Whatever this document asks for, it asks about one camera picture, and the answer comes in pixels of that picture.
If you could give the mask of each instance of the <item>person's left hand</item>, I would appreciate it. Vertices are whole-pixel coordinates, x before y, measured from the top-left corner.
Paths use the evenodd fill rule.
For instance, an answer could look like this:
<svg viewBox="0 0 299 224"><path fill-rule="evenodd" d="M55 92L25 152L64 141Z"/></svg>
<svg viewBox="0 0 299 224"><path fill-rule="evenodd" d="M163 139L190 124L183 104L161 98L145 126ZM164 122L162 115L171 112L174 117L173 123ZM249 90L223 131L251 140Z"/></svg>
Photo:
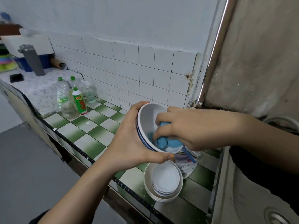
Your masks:
<svg viewBox="0 0 299 224"><path fill-rule="evenodd" d="M164 163L174 158L172 153L151 151L141 142L136 129L139 109L148 101L140 101L131 106L121 122L109 147L100 157L109 160L114 172L131 169L142 163Z"/></svg>

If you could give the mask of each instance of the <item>blue container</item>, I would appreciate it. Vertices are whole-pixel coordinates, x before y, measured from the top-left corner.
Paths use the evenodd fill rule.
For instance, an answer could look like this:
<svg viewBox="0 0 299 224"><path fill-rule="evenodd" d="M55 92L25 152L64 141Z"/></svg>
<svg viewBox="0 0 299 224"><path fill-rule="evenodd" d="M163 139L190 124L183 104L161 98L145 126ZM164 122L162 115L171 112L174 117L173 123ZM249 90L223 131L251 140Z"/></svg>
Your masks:
<svg viewBox="0 0 299 224"><path fill-rule="evenodd" d="M18 66L25 72L33 71L24 57L13 57L13 59L16 61ZM39 60L42 63L43 69L52 67L50 64L50 54L39 55Z"/></svg>

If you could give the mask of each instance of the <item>checkered tile countertop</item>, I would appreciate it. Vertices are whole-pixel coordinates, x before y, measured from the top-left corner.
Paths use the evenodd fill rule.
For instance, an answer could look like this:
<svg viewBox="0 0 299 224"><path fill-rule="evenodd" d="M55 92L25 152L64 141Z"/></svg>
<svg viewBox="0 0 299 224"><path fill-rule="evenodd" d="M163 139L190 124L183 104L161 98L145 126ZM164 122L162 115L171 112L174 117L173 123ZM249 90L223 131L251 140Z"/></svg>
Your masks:
<svg viewBox="0 0 299 224"><path fill-rule="evenodd" d="M94 103L87 103L87 106L86 116L67 120L62 114L53 113L44 120L88 156L97 160L109 146L127 111L99 98ZM91 166L77 151L73 149L72 153L84 164ZM170 203L155 202L147 194L143 183L147 164L121 171L115 176L174 224L205 224L219 156L220 153L216 150L202 151L197 167L184 180L179 197ZM125 199L129 199L130 195L118 185L117 191ZM138 202L135 206L141 212L145 210L144 207L139 208L142 205Z"/></svg>

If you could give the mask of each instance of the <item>white wall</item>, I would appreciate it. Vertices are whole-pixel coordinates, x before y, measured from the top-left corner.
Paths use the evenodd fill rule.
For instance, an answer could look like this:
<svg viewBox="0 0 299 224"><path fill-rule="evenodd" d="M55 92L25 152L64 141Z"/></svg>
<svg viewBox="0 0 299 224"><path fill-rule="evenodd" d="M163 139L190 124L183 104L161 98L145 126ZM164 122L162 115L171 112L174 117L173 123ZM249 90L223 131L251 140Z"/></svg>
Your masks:
<svg viewBox="0 0 299 224"><path fill-rule="evenodd" d="M0 133L9 130L23 121L13 110L6 98L0 93L1 115L0 115Z"/></svg>
<svg viewBox="0 0 299 224"><path fill-rule="evenodd" d="M204 52L217 0L2 0L25 28Z"/></svg>

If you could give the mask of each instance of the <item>gray floor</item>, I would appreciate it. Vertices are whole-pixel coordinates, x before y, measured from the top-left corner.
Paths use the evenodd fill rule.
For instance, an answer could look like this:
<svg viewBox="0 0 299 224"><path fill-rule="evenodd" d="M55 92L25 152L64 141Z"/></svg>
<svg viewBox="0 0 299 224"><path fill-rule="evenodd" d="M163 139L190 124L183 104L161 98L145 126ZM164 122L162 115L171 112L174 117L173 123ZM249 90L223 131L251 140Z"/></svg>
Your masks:
<svg viewBox="0 0 299 224"><path fill-rule="evenodd" d="M27 125L0 133L1 223L28 223L79 179ZM102 201L93 223L126 223Z"/></svg>

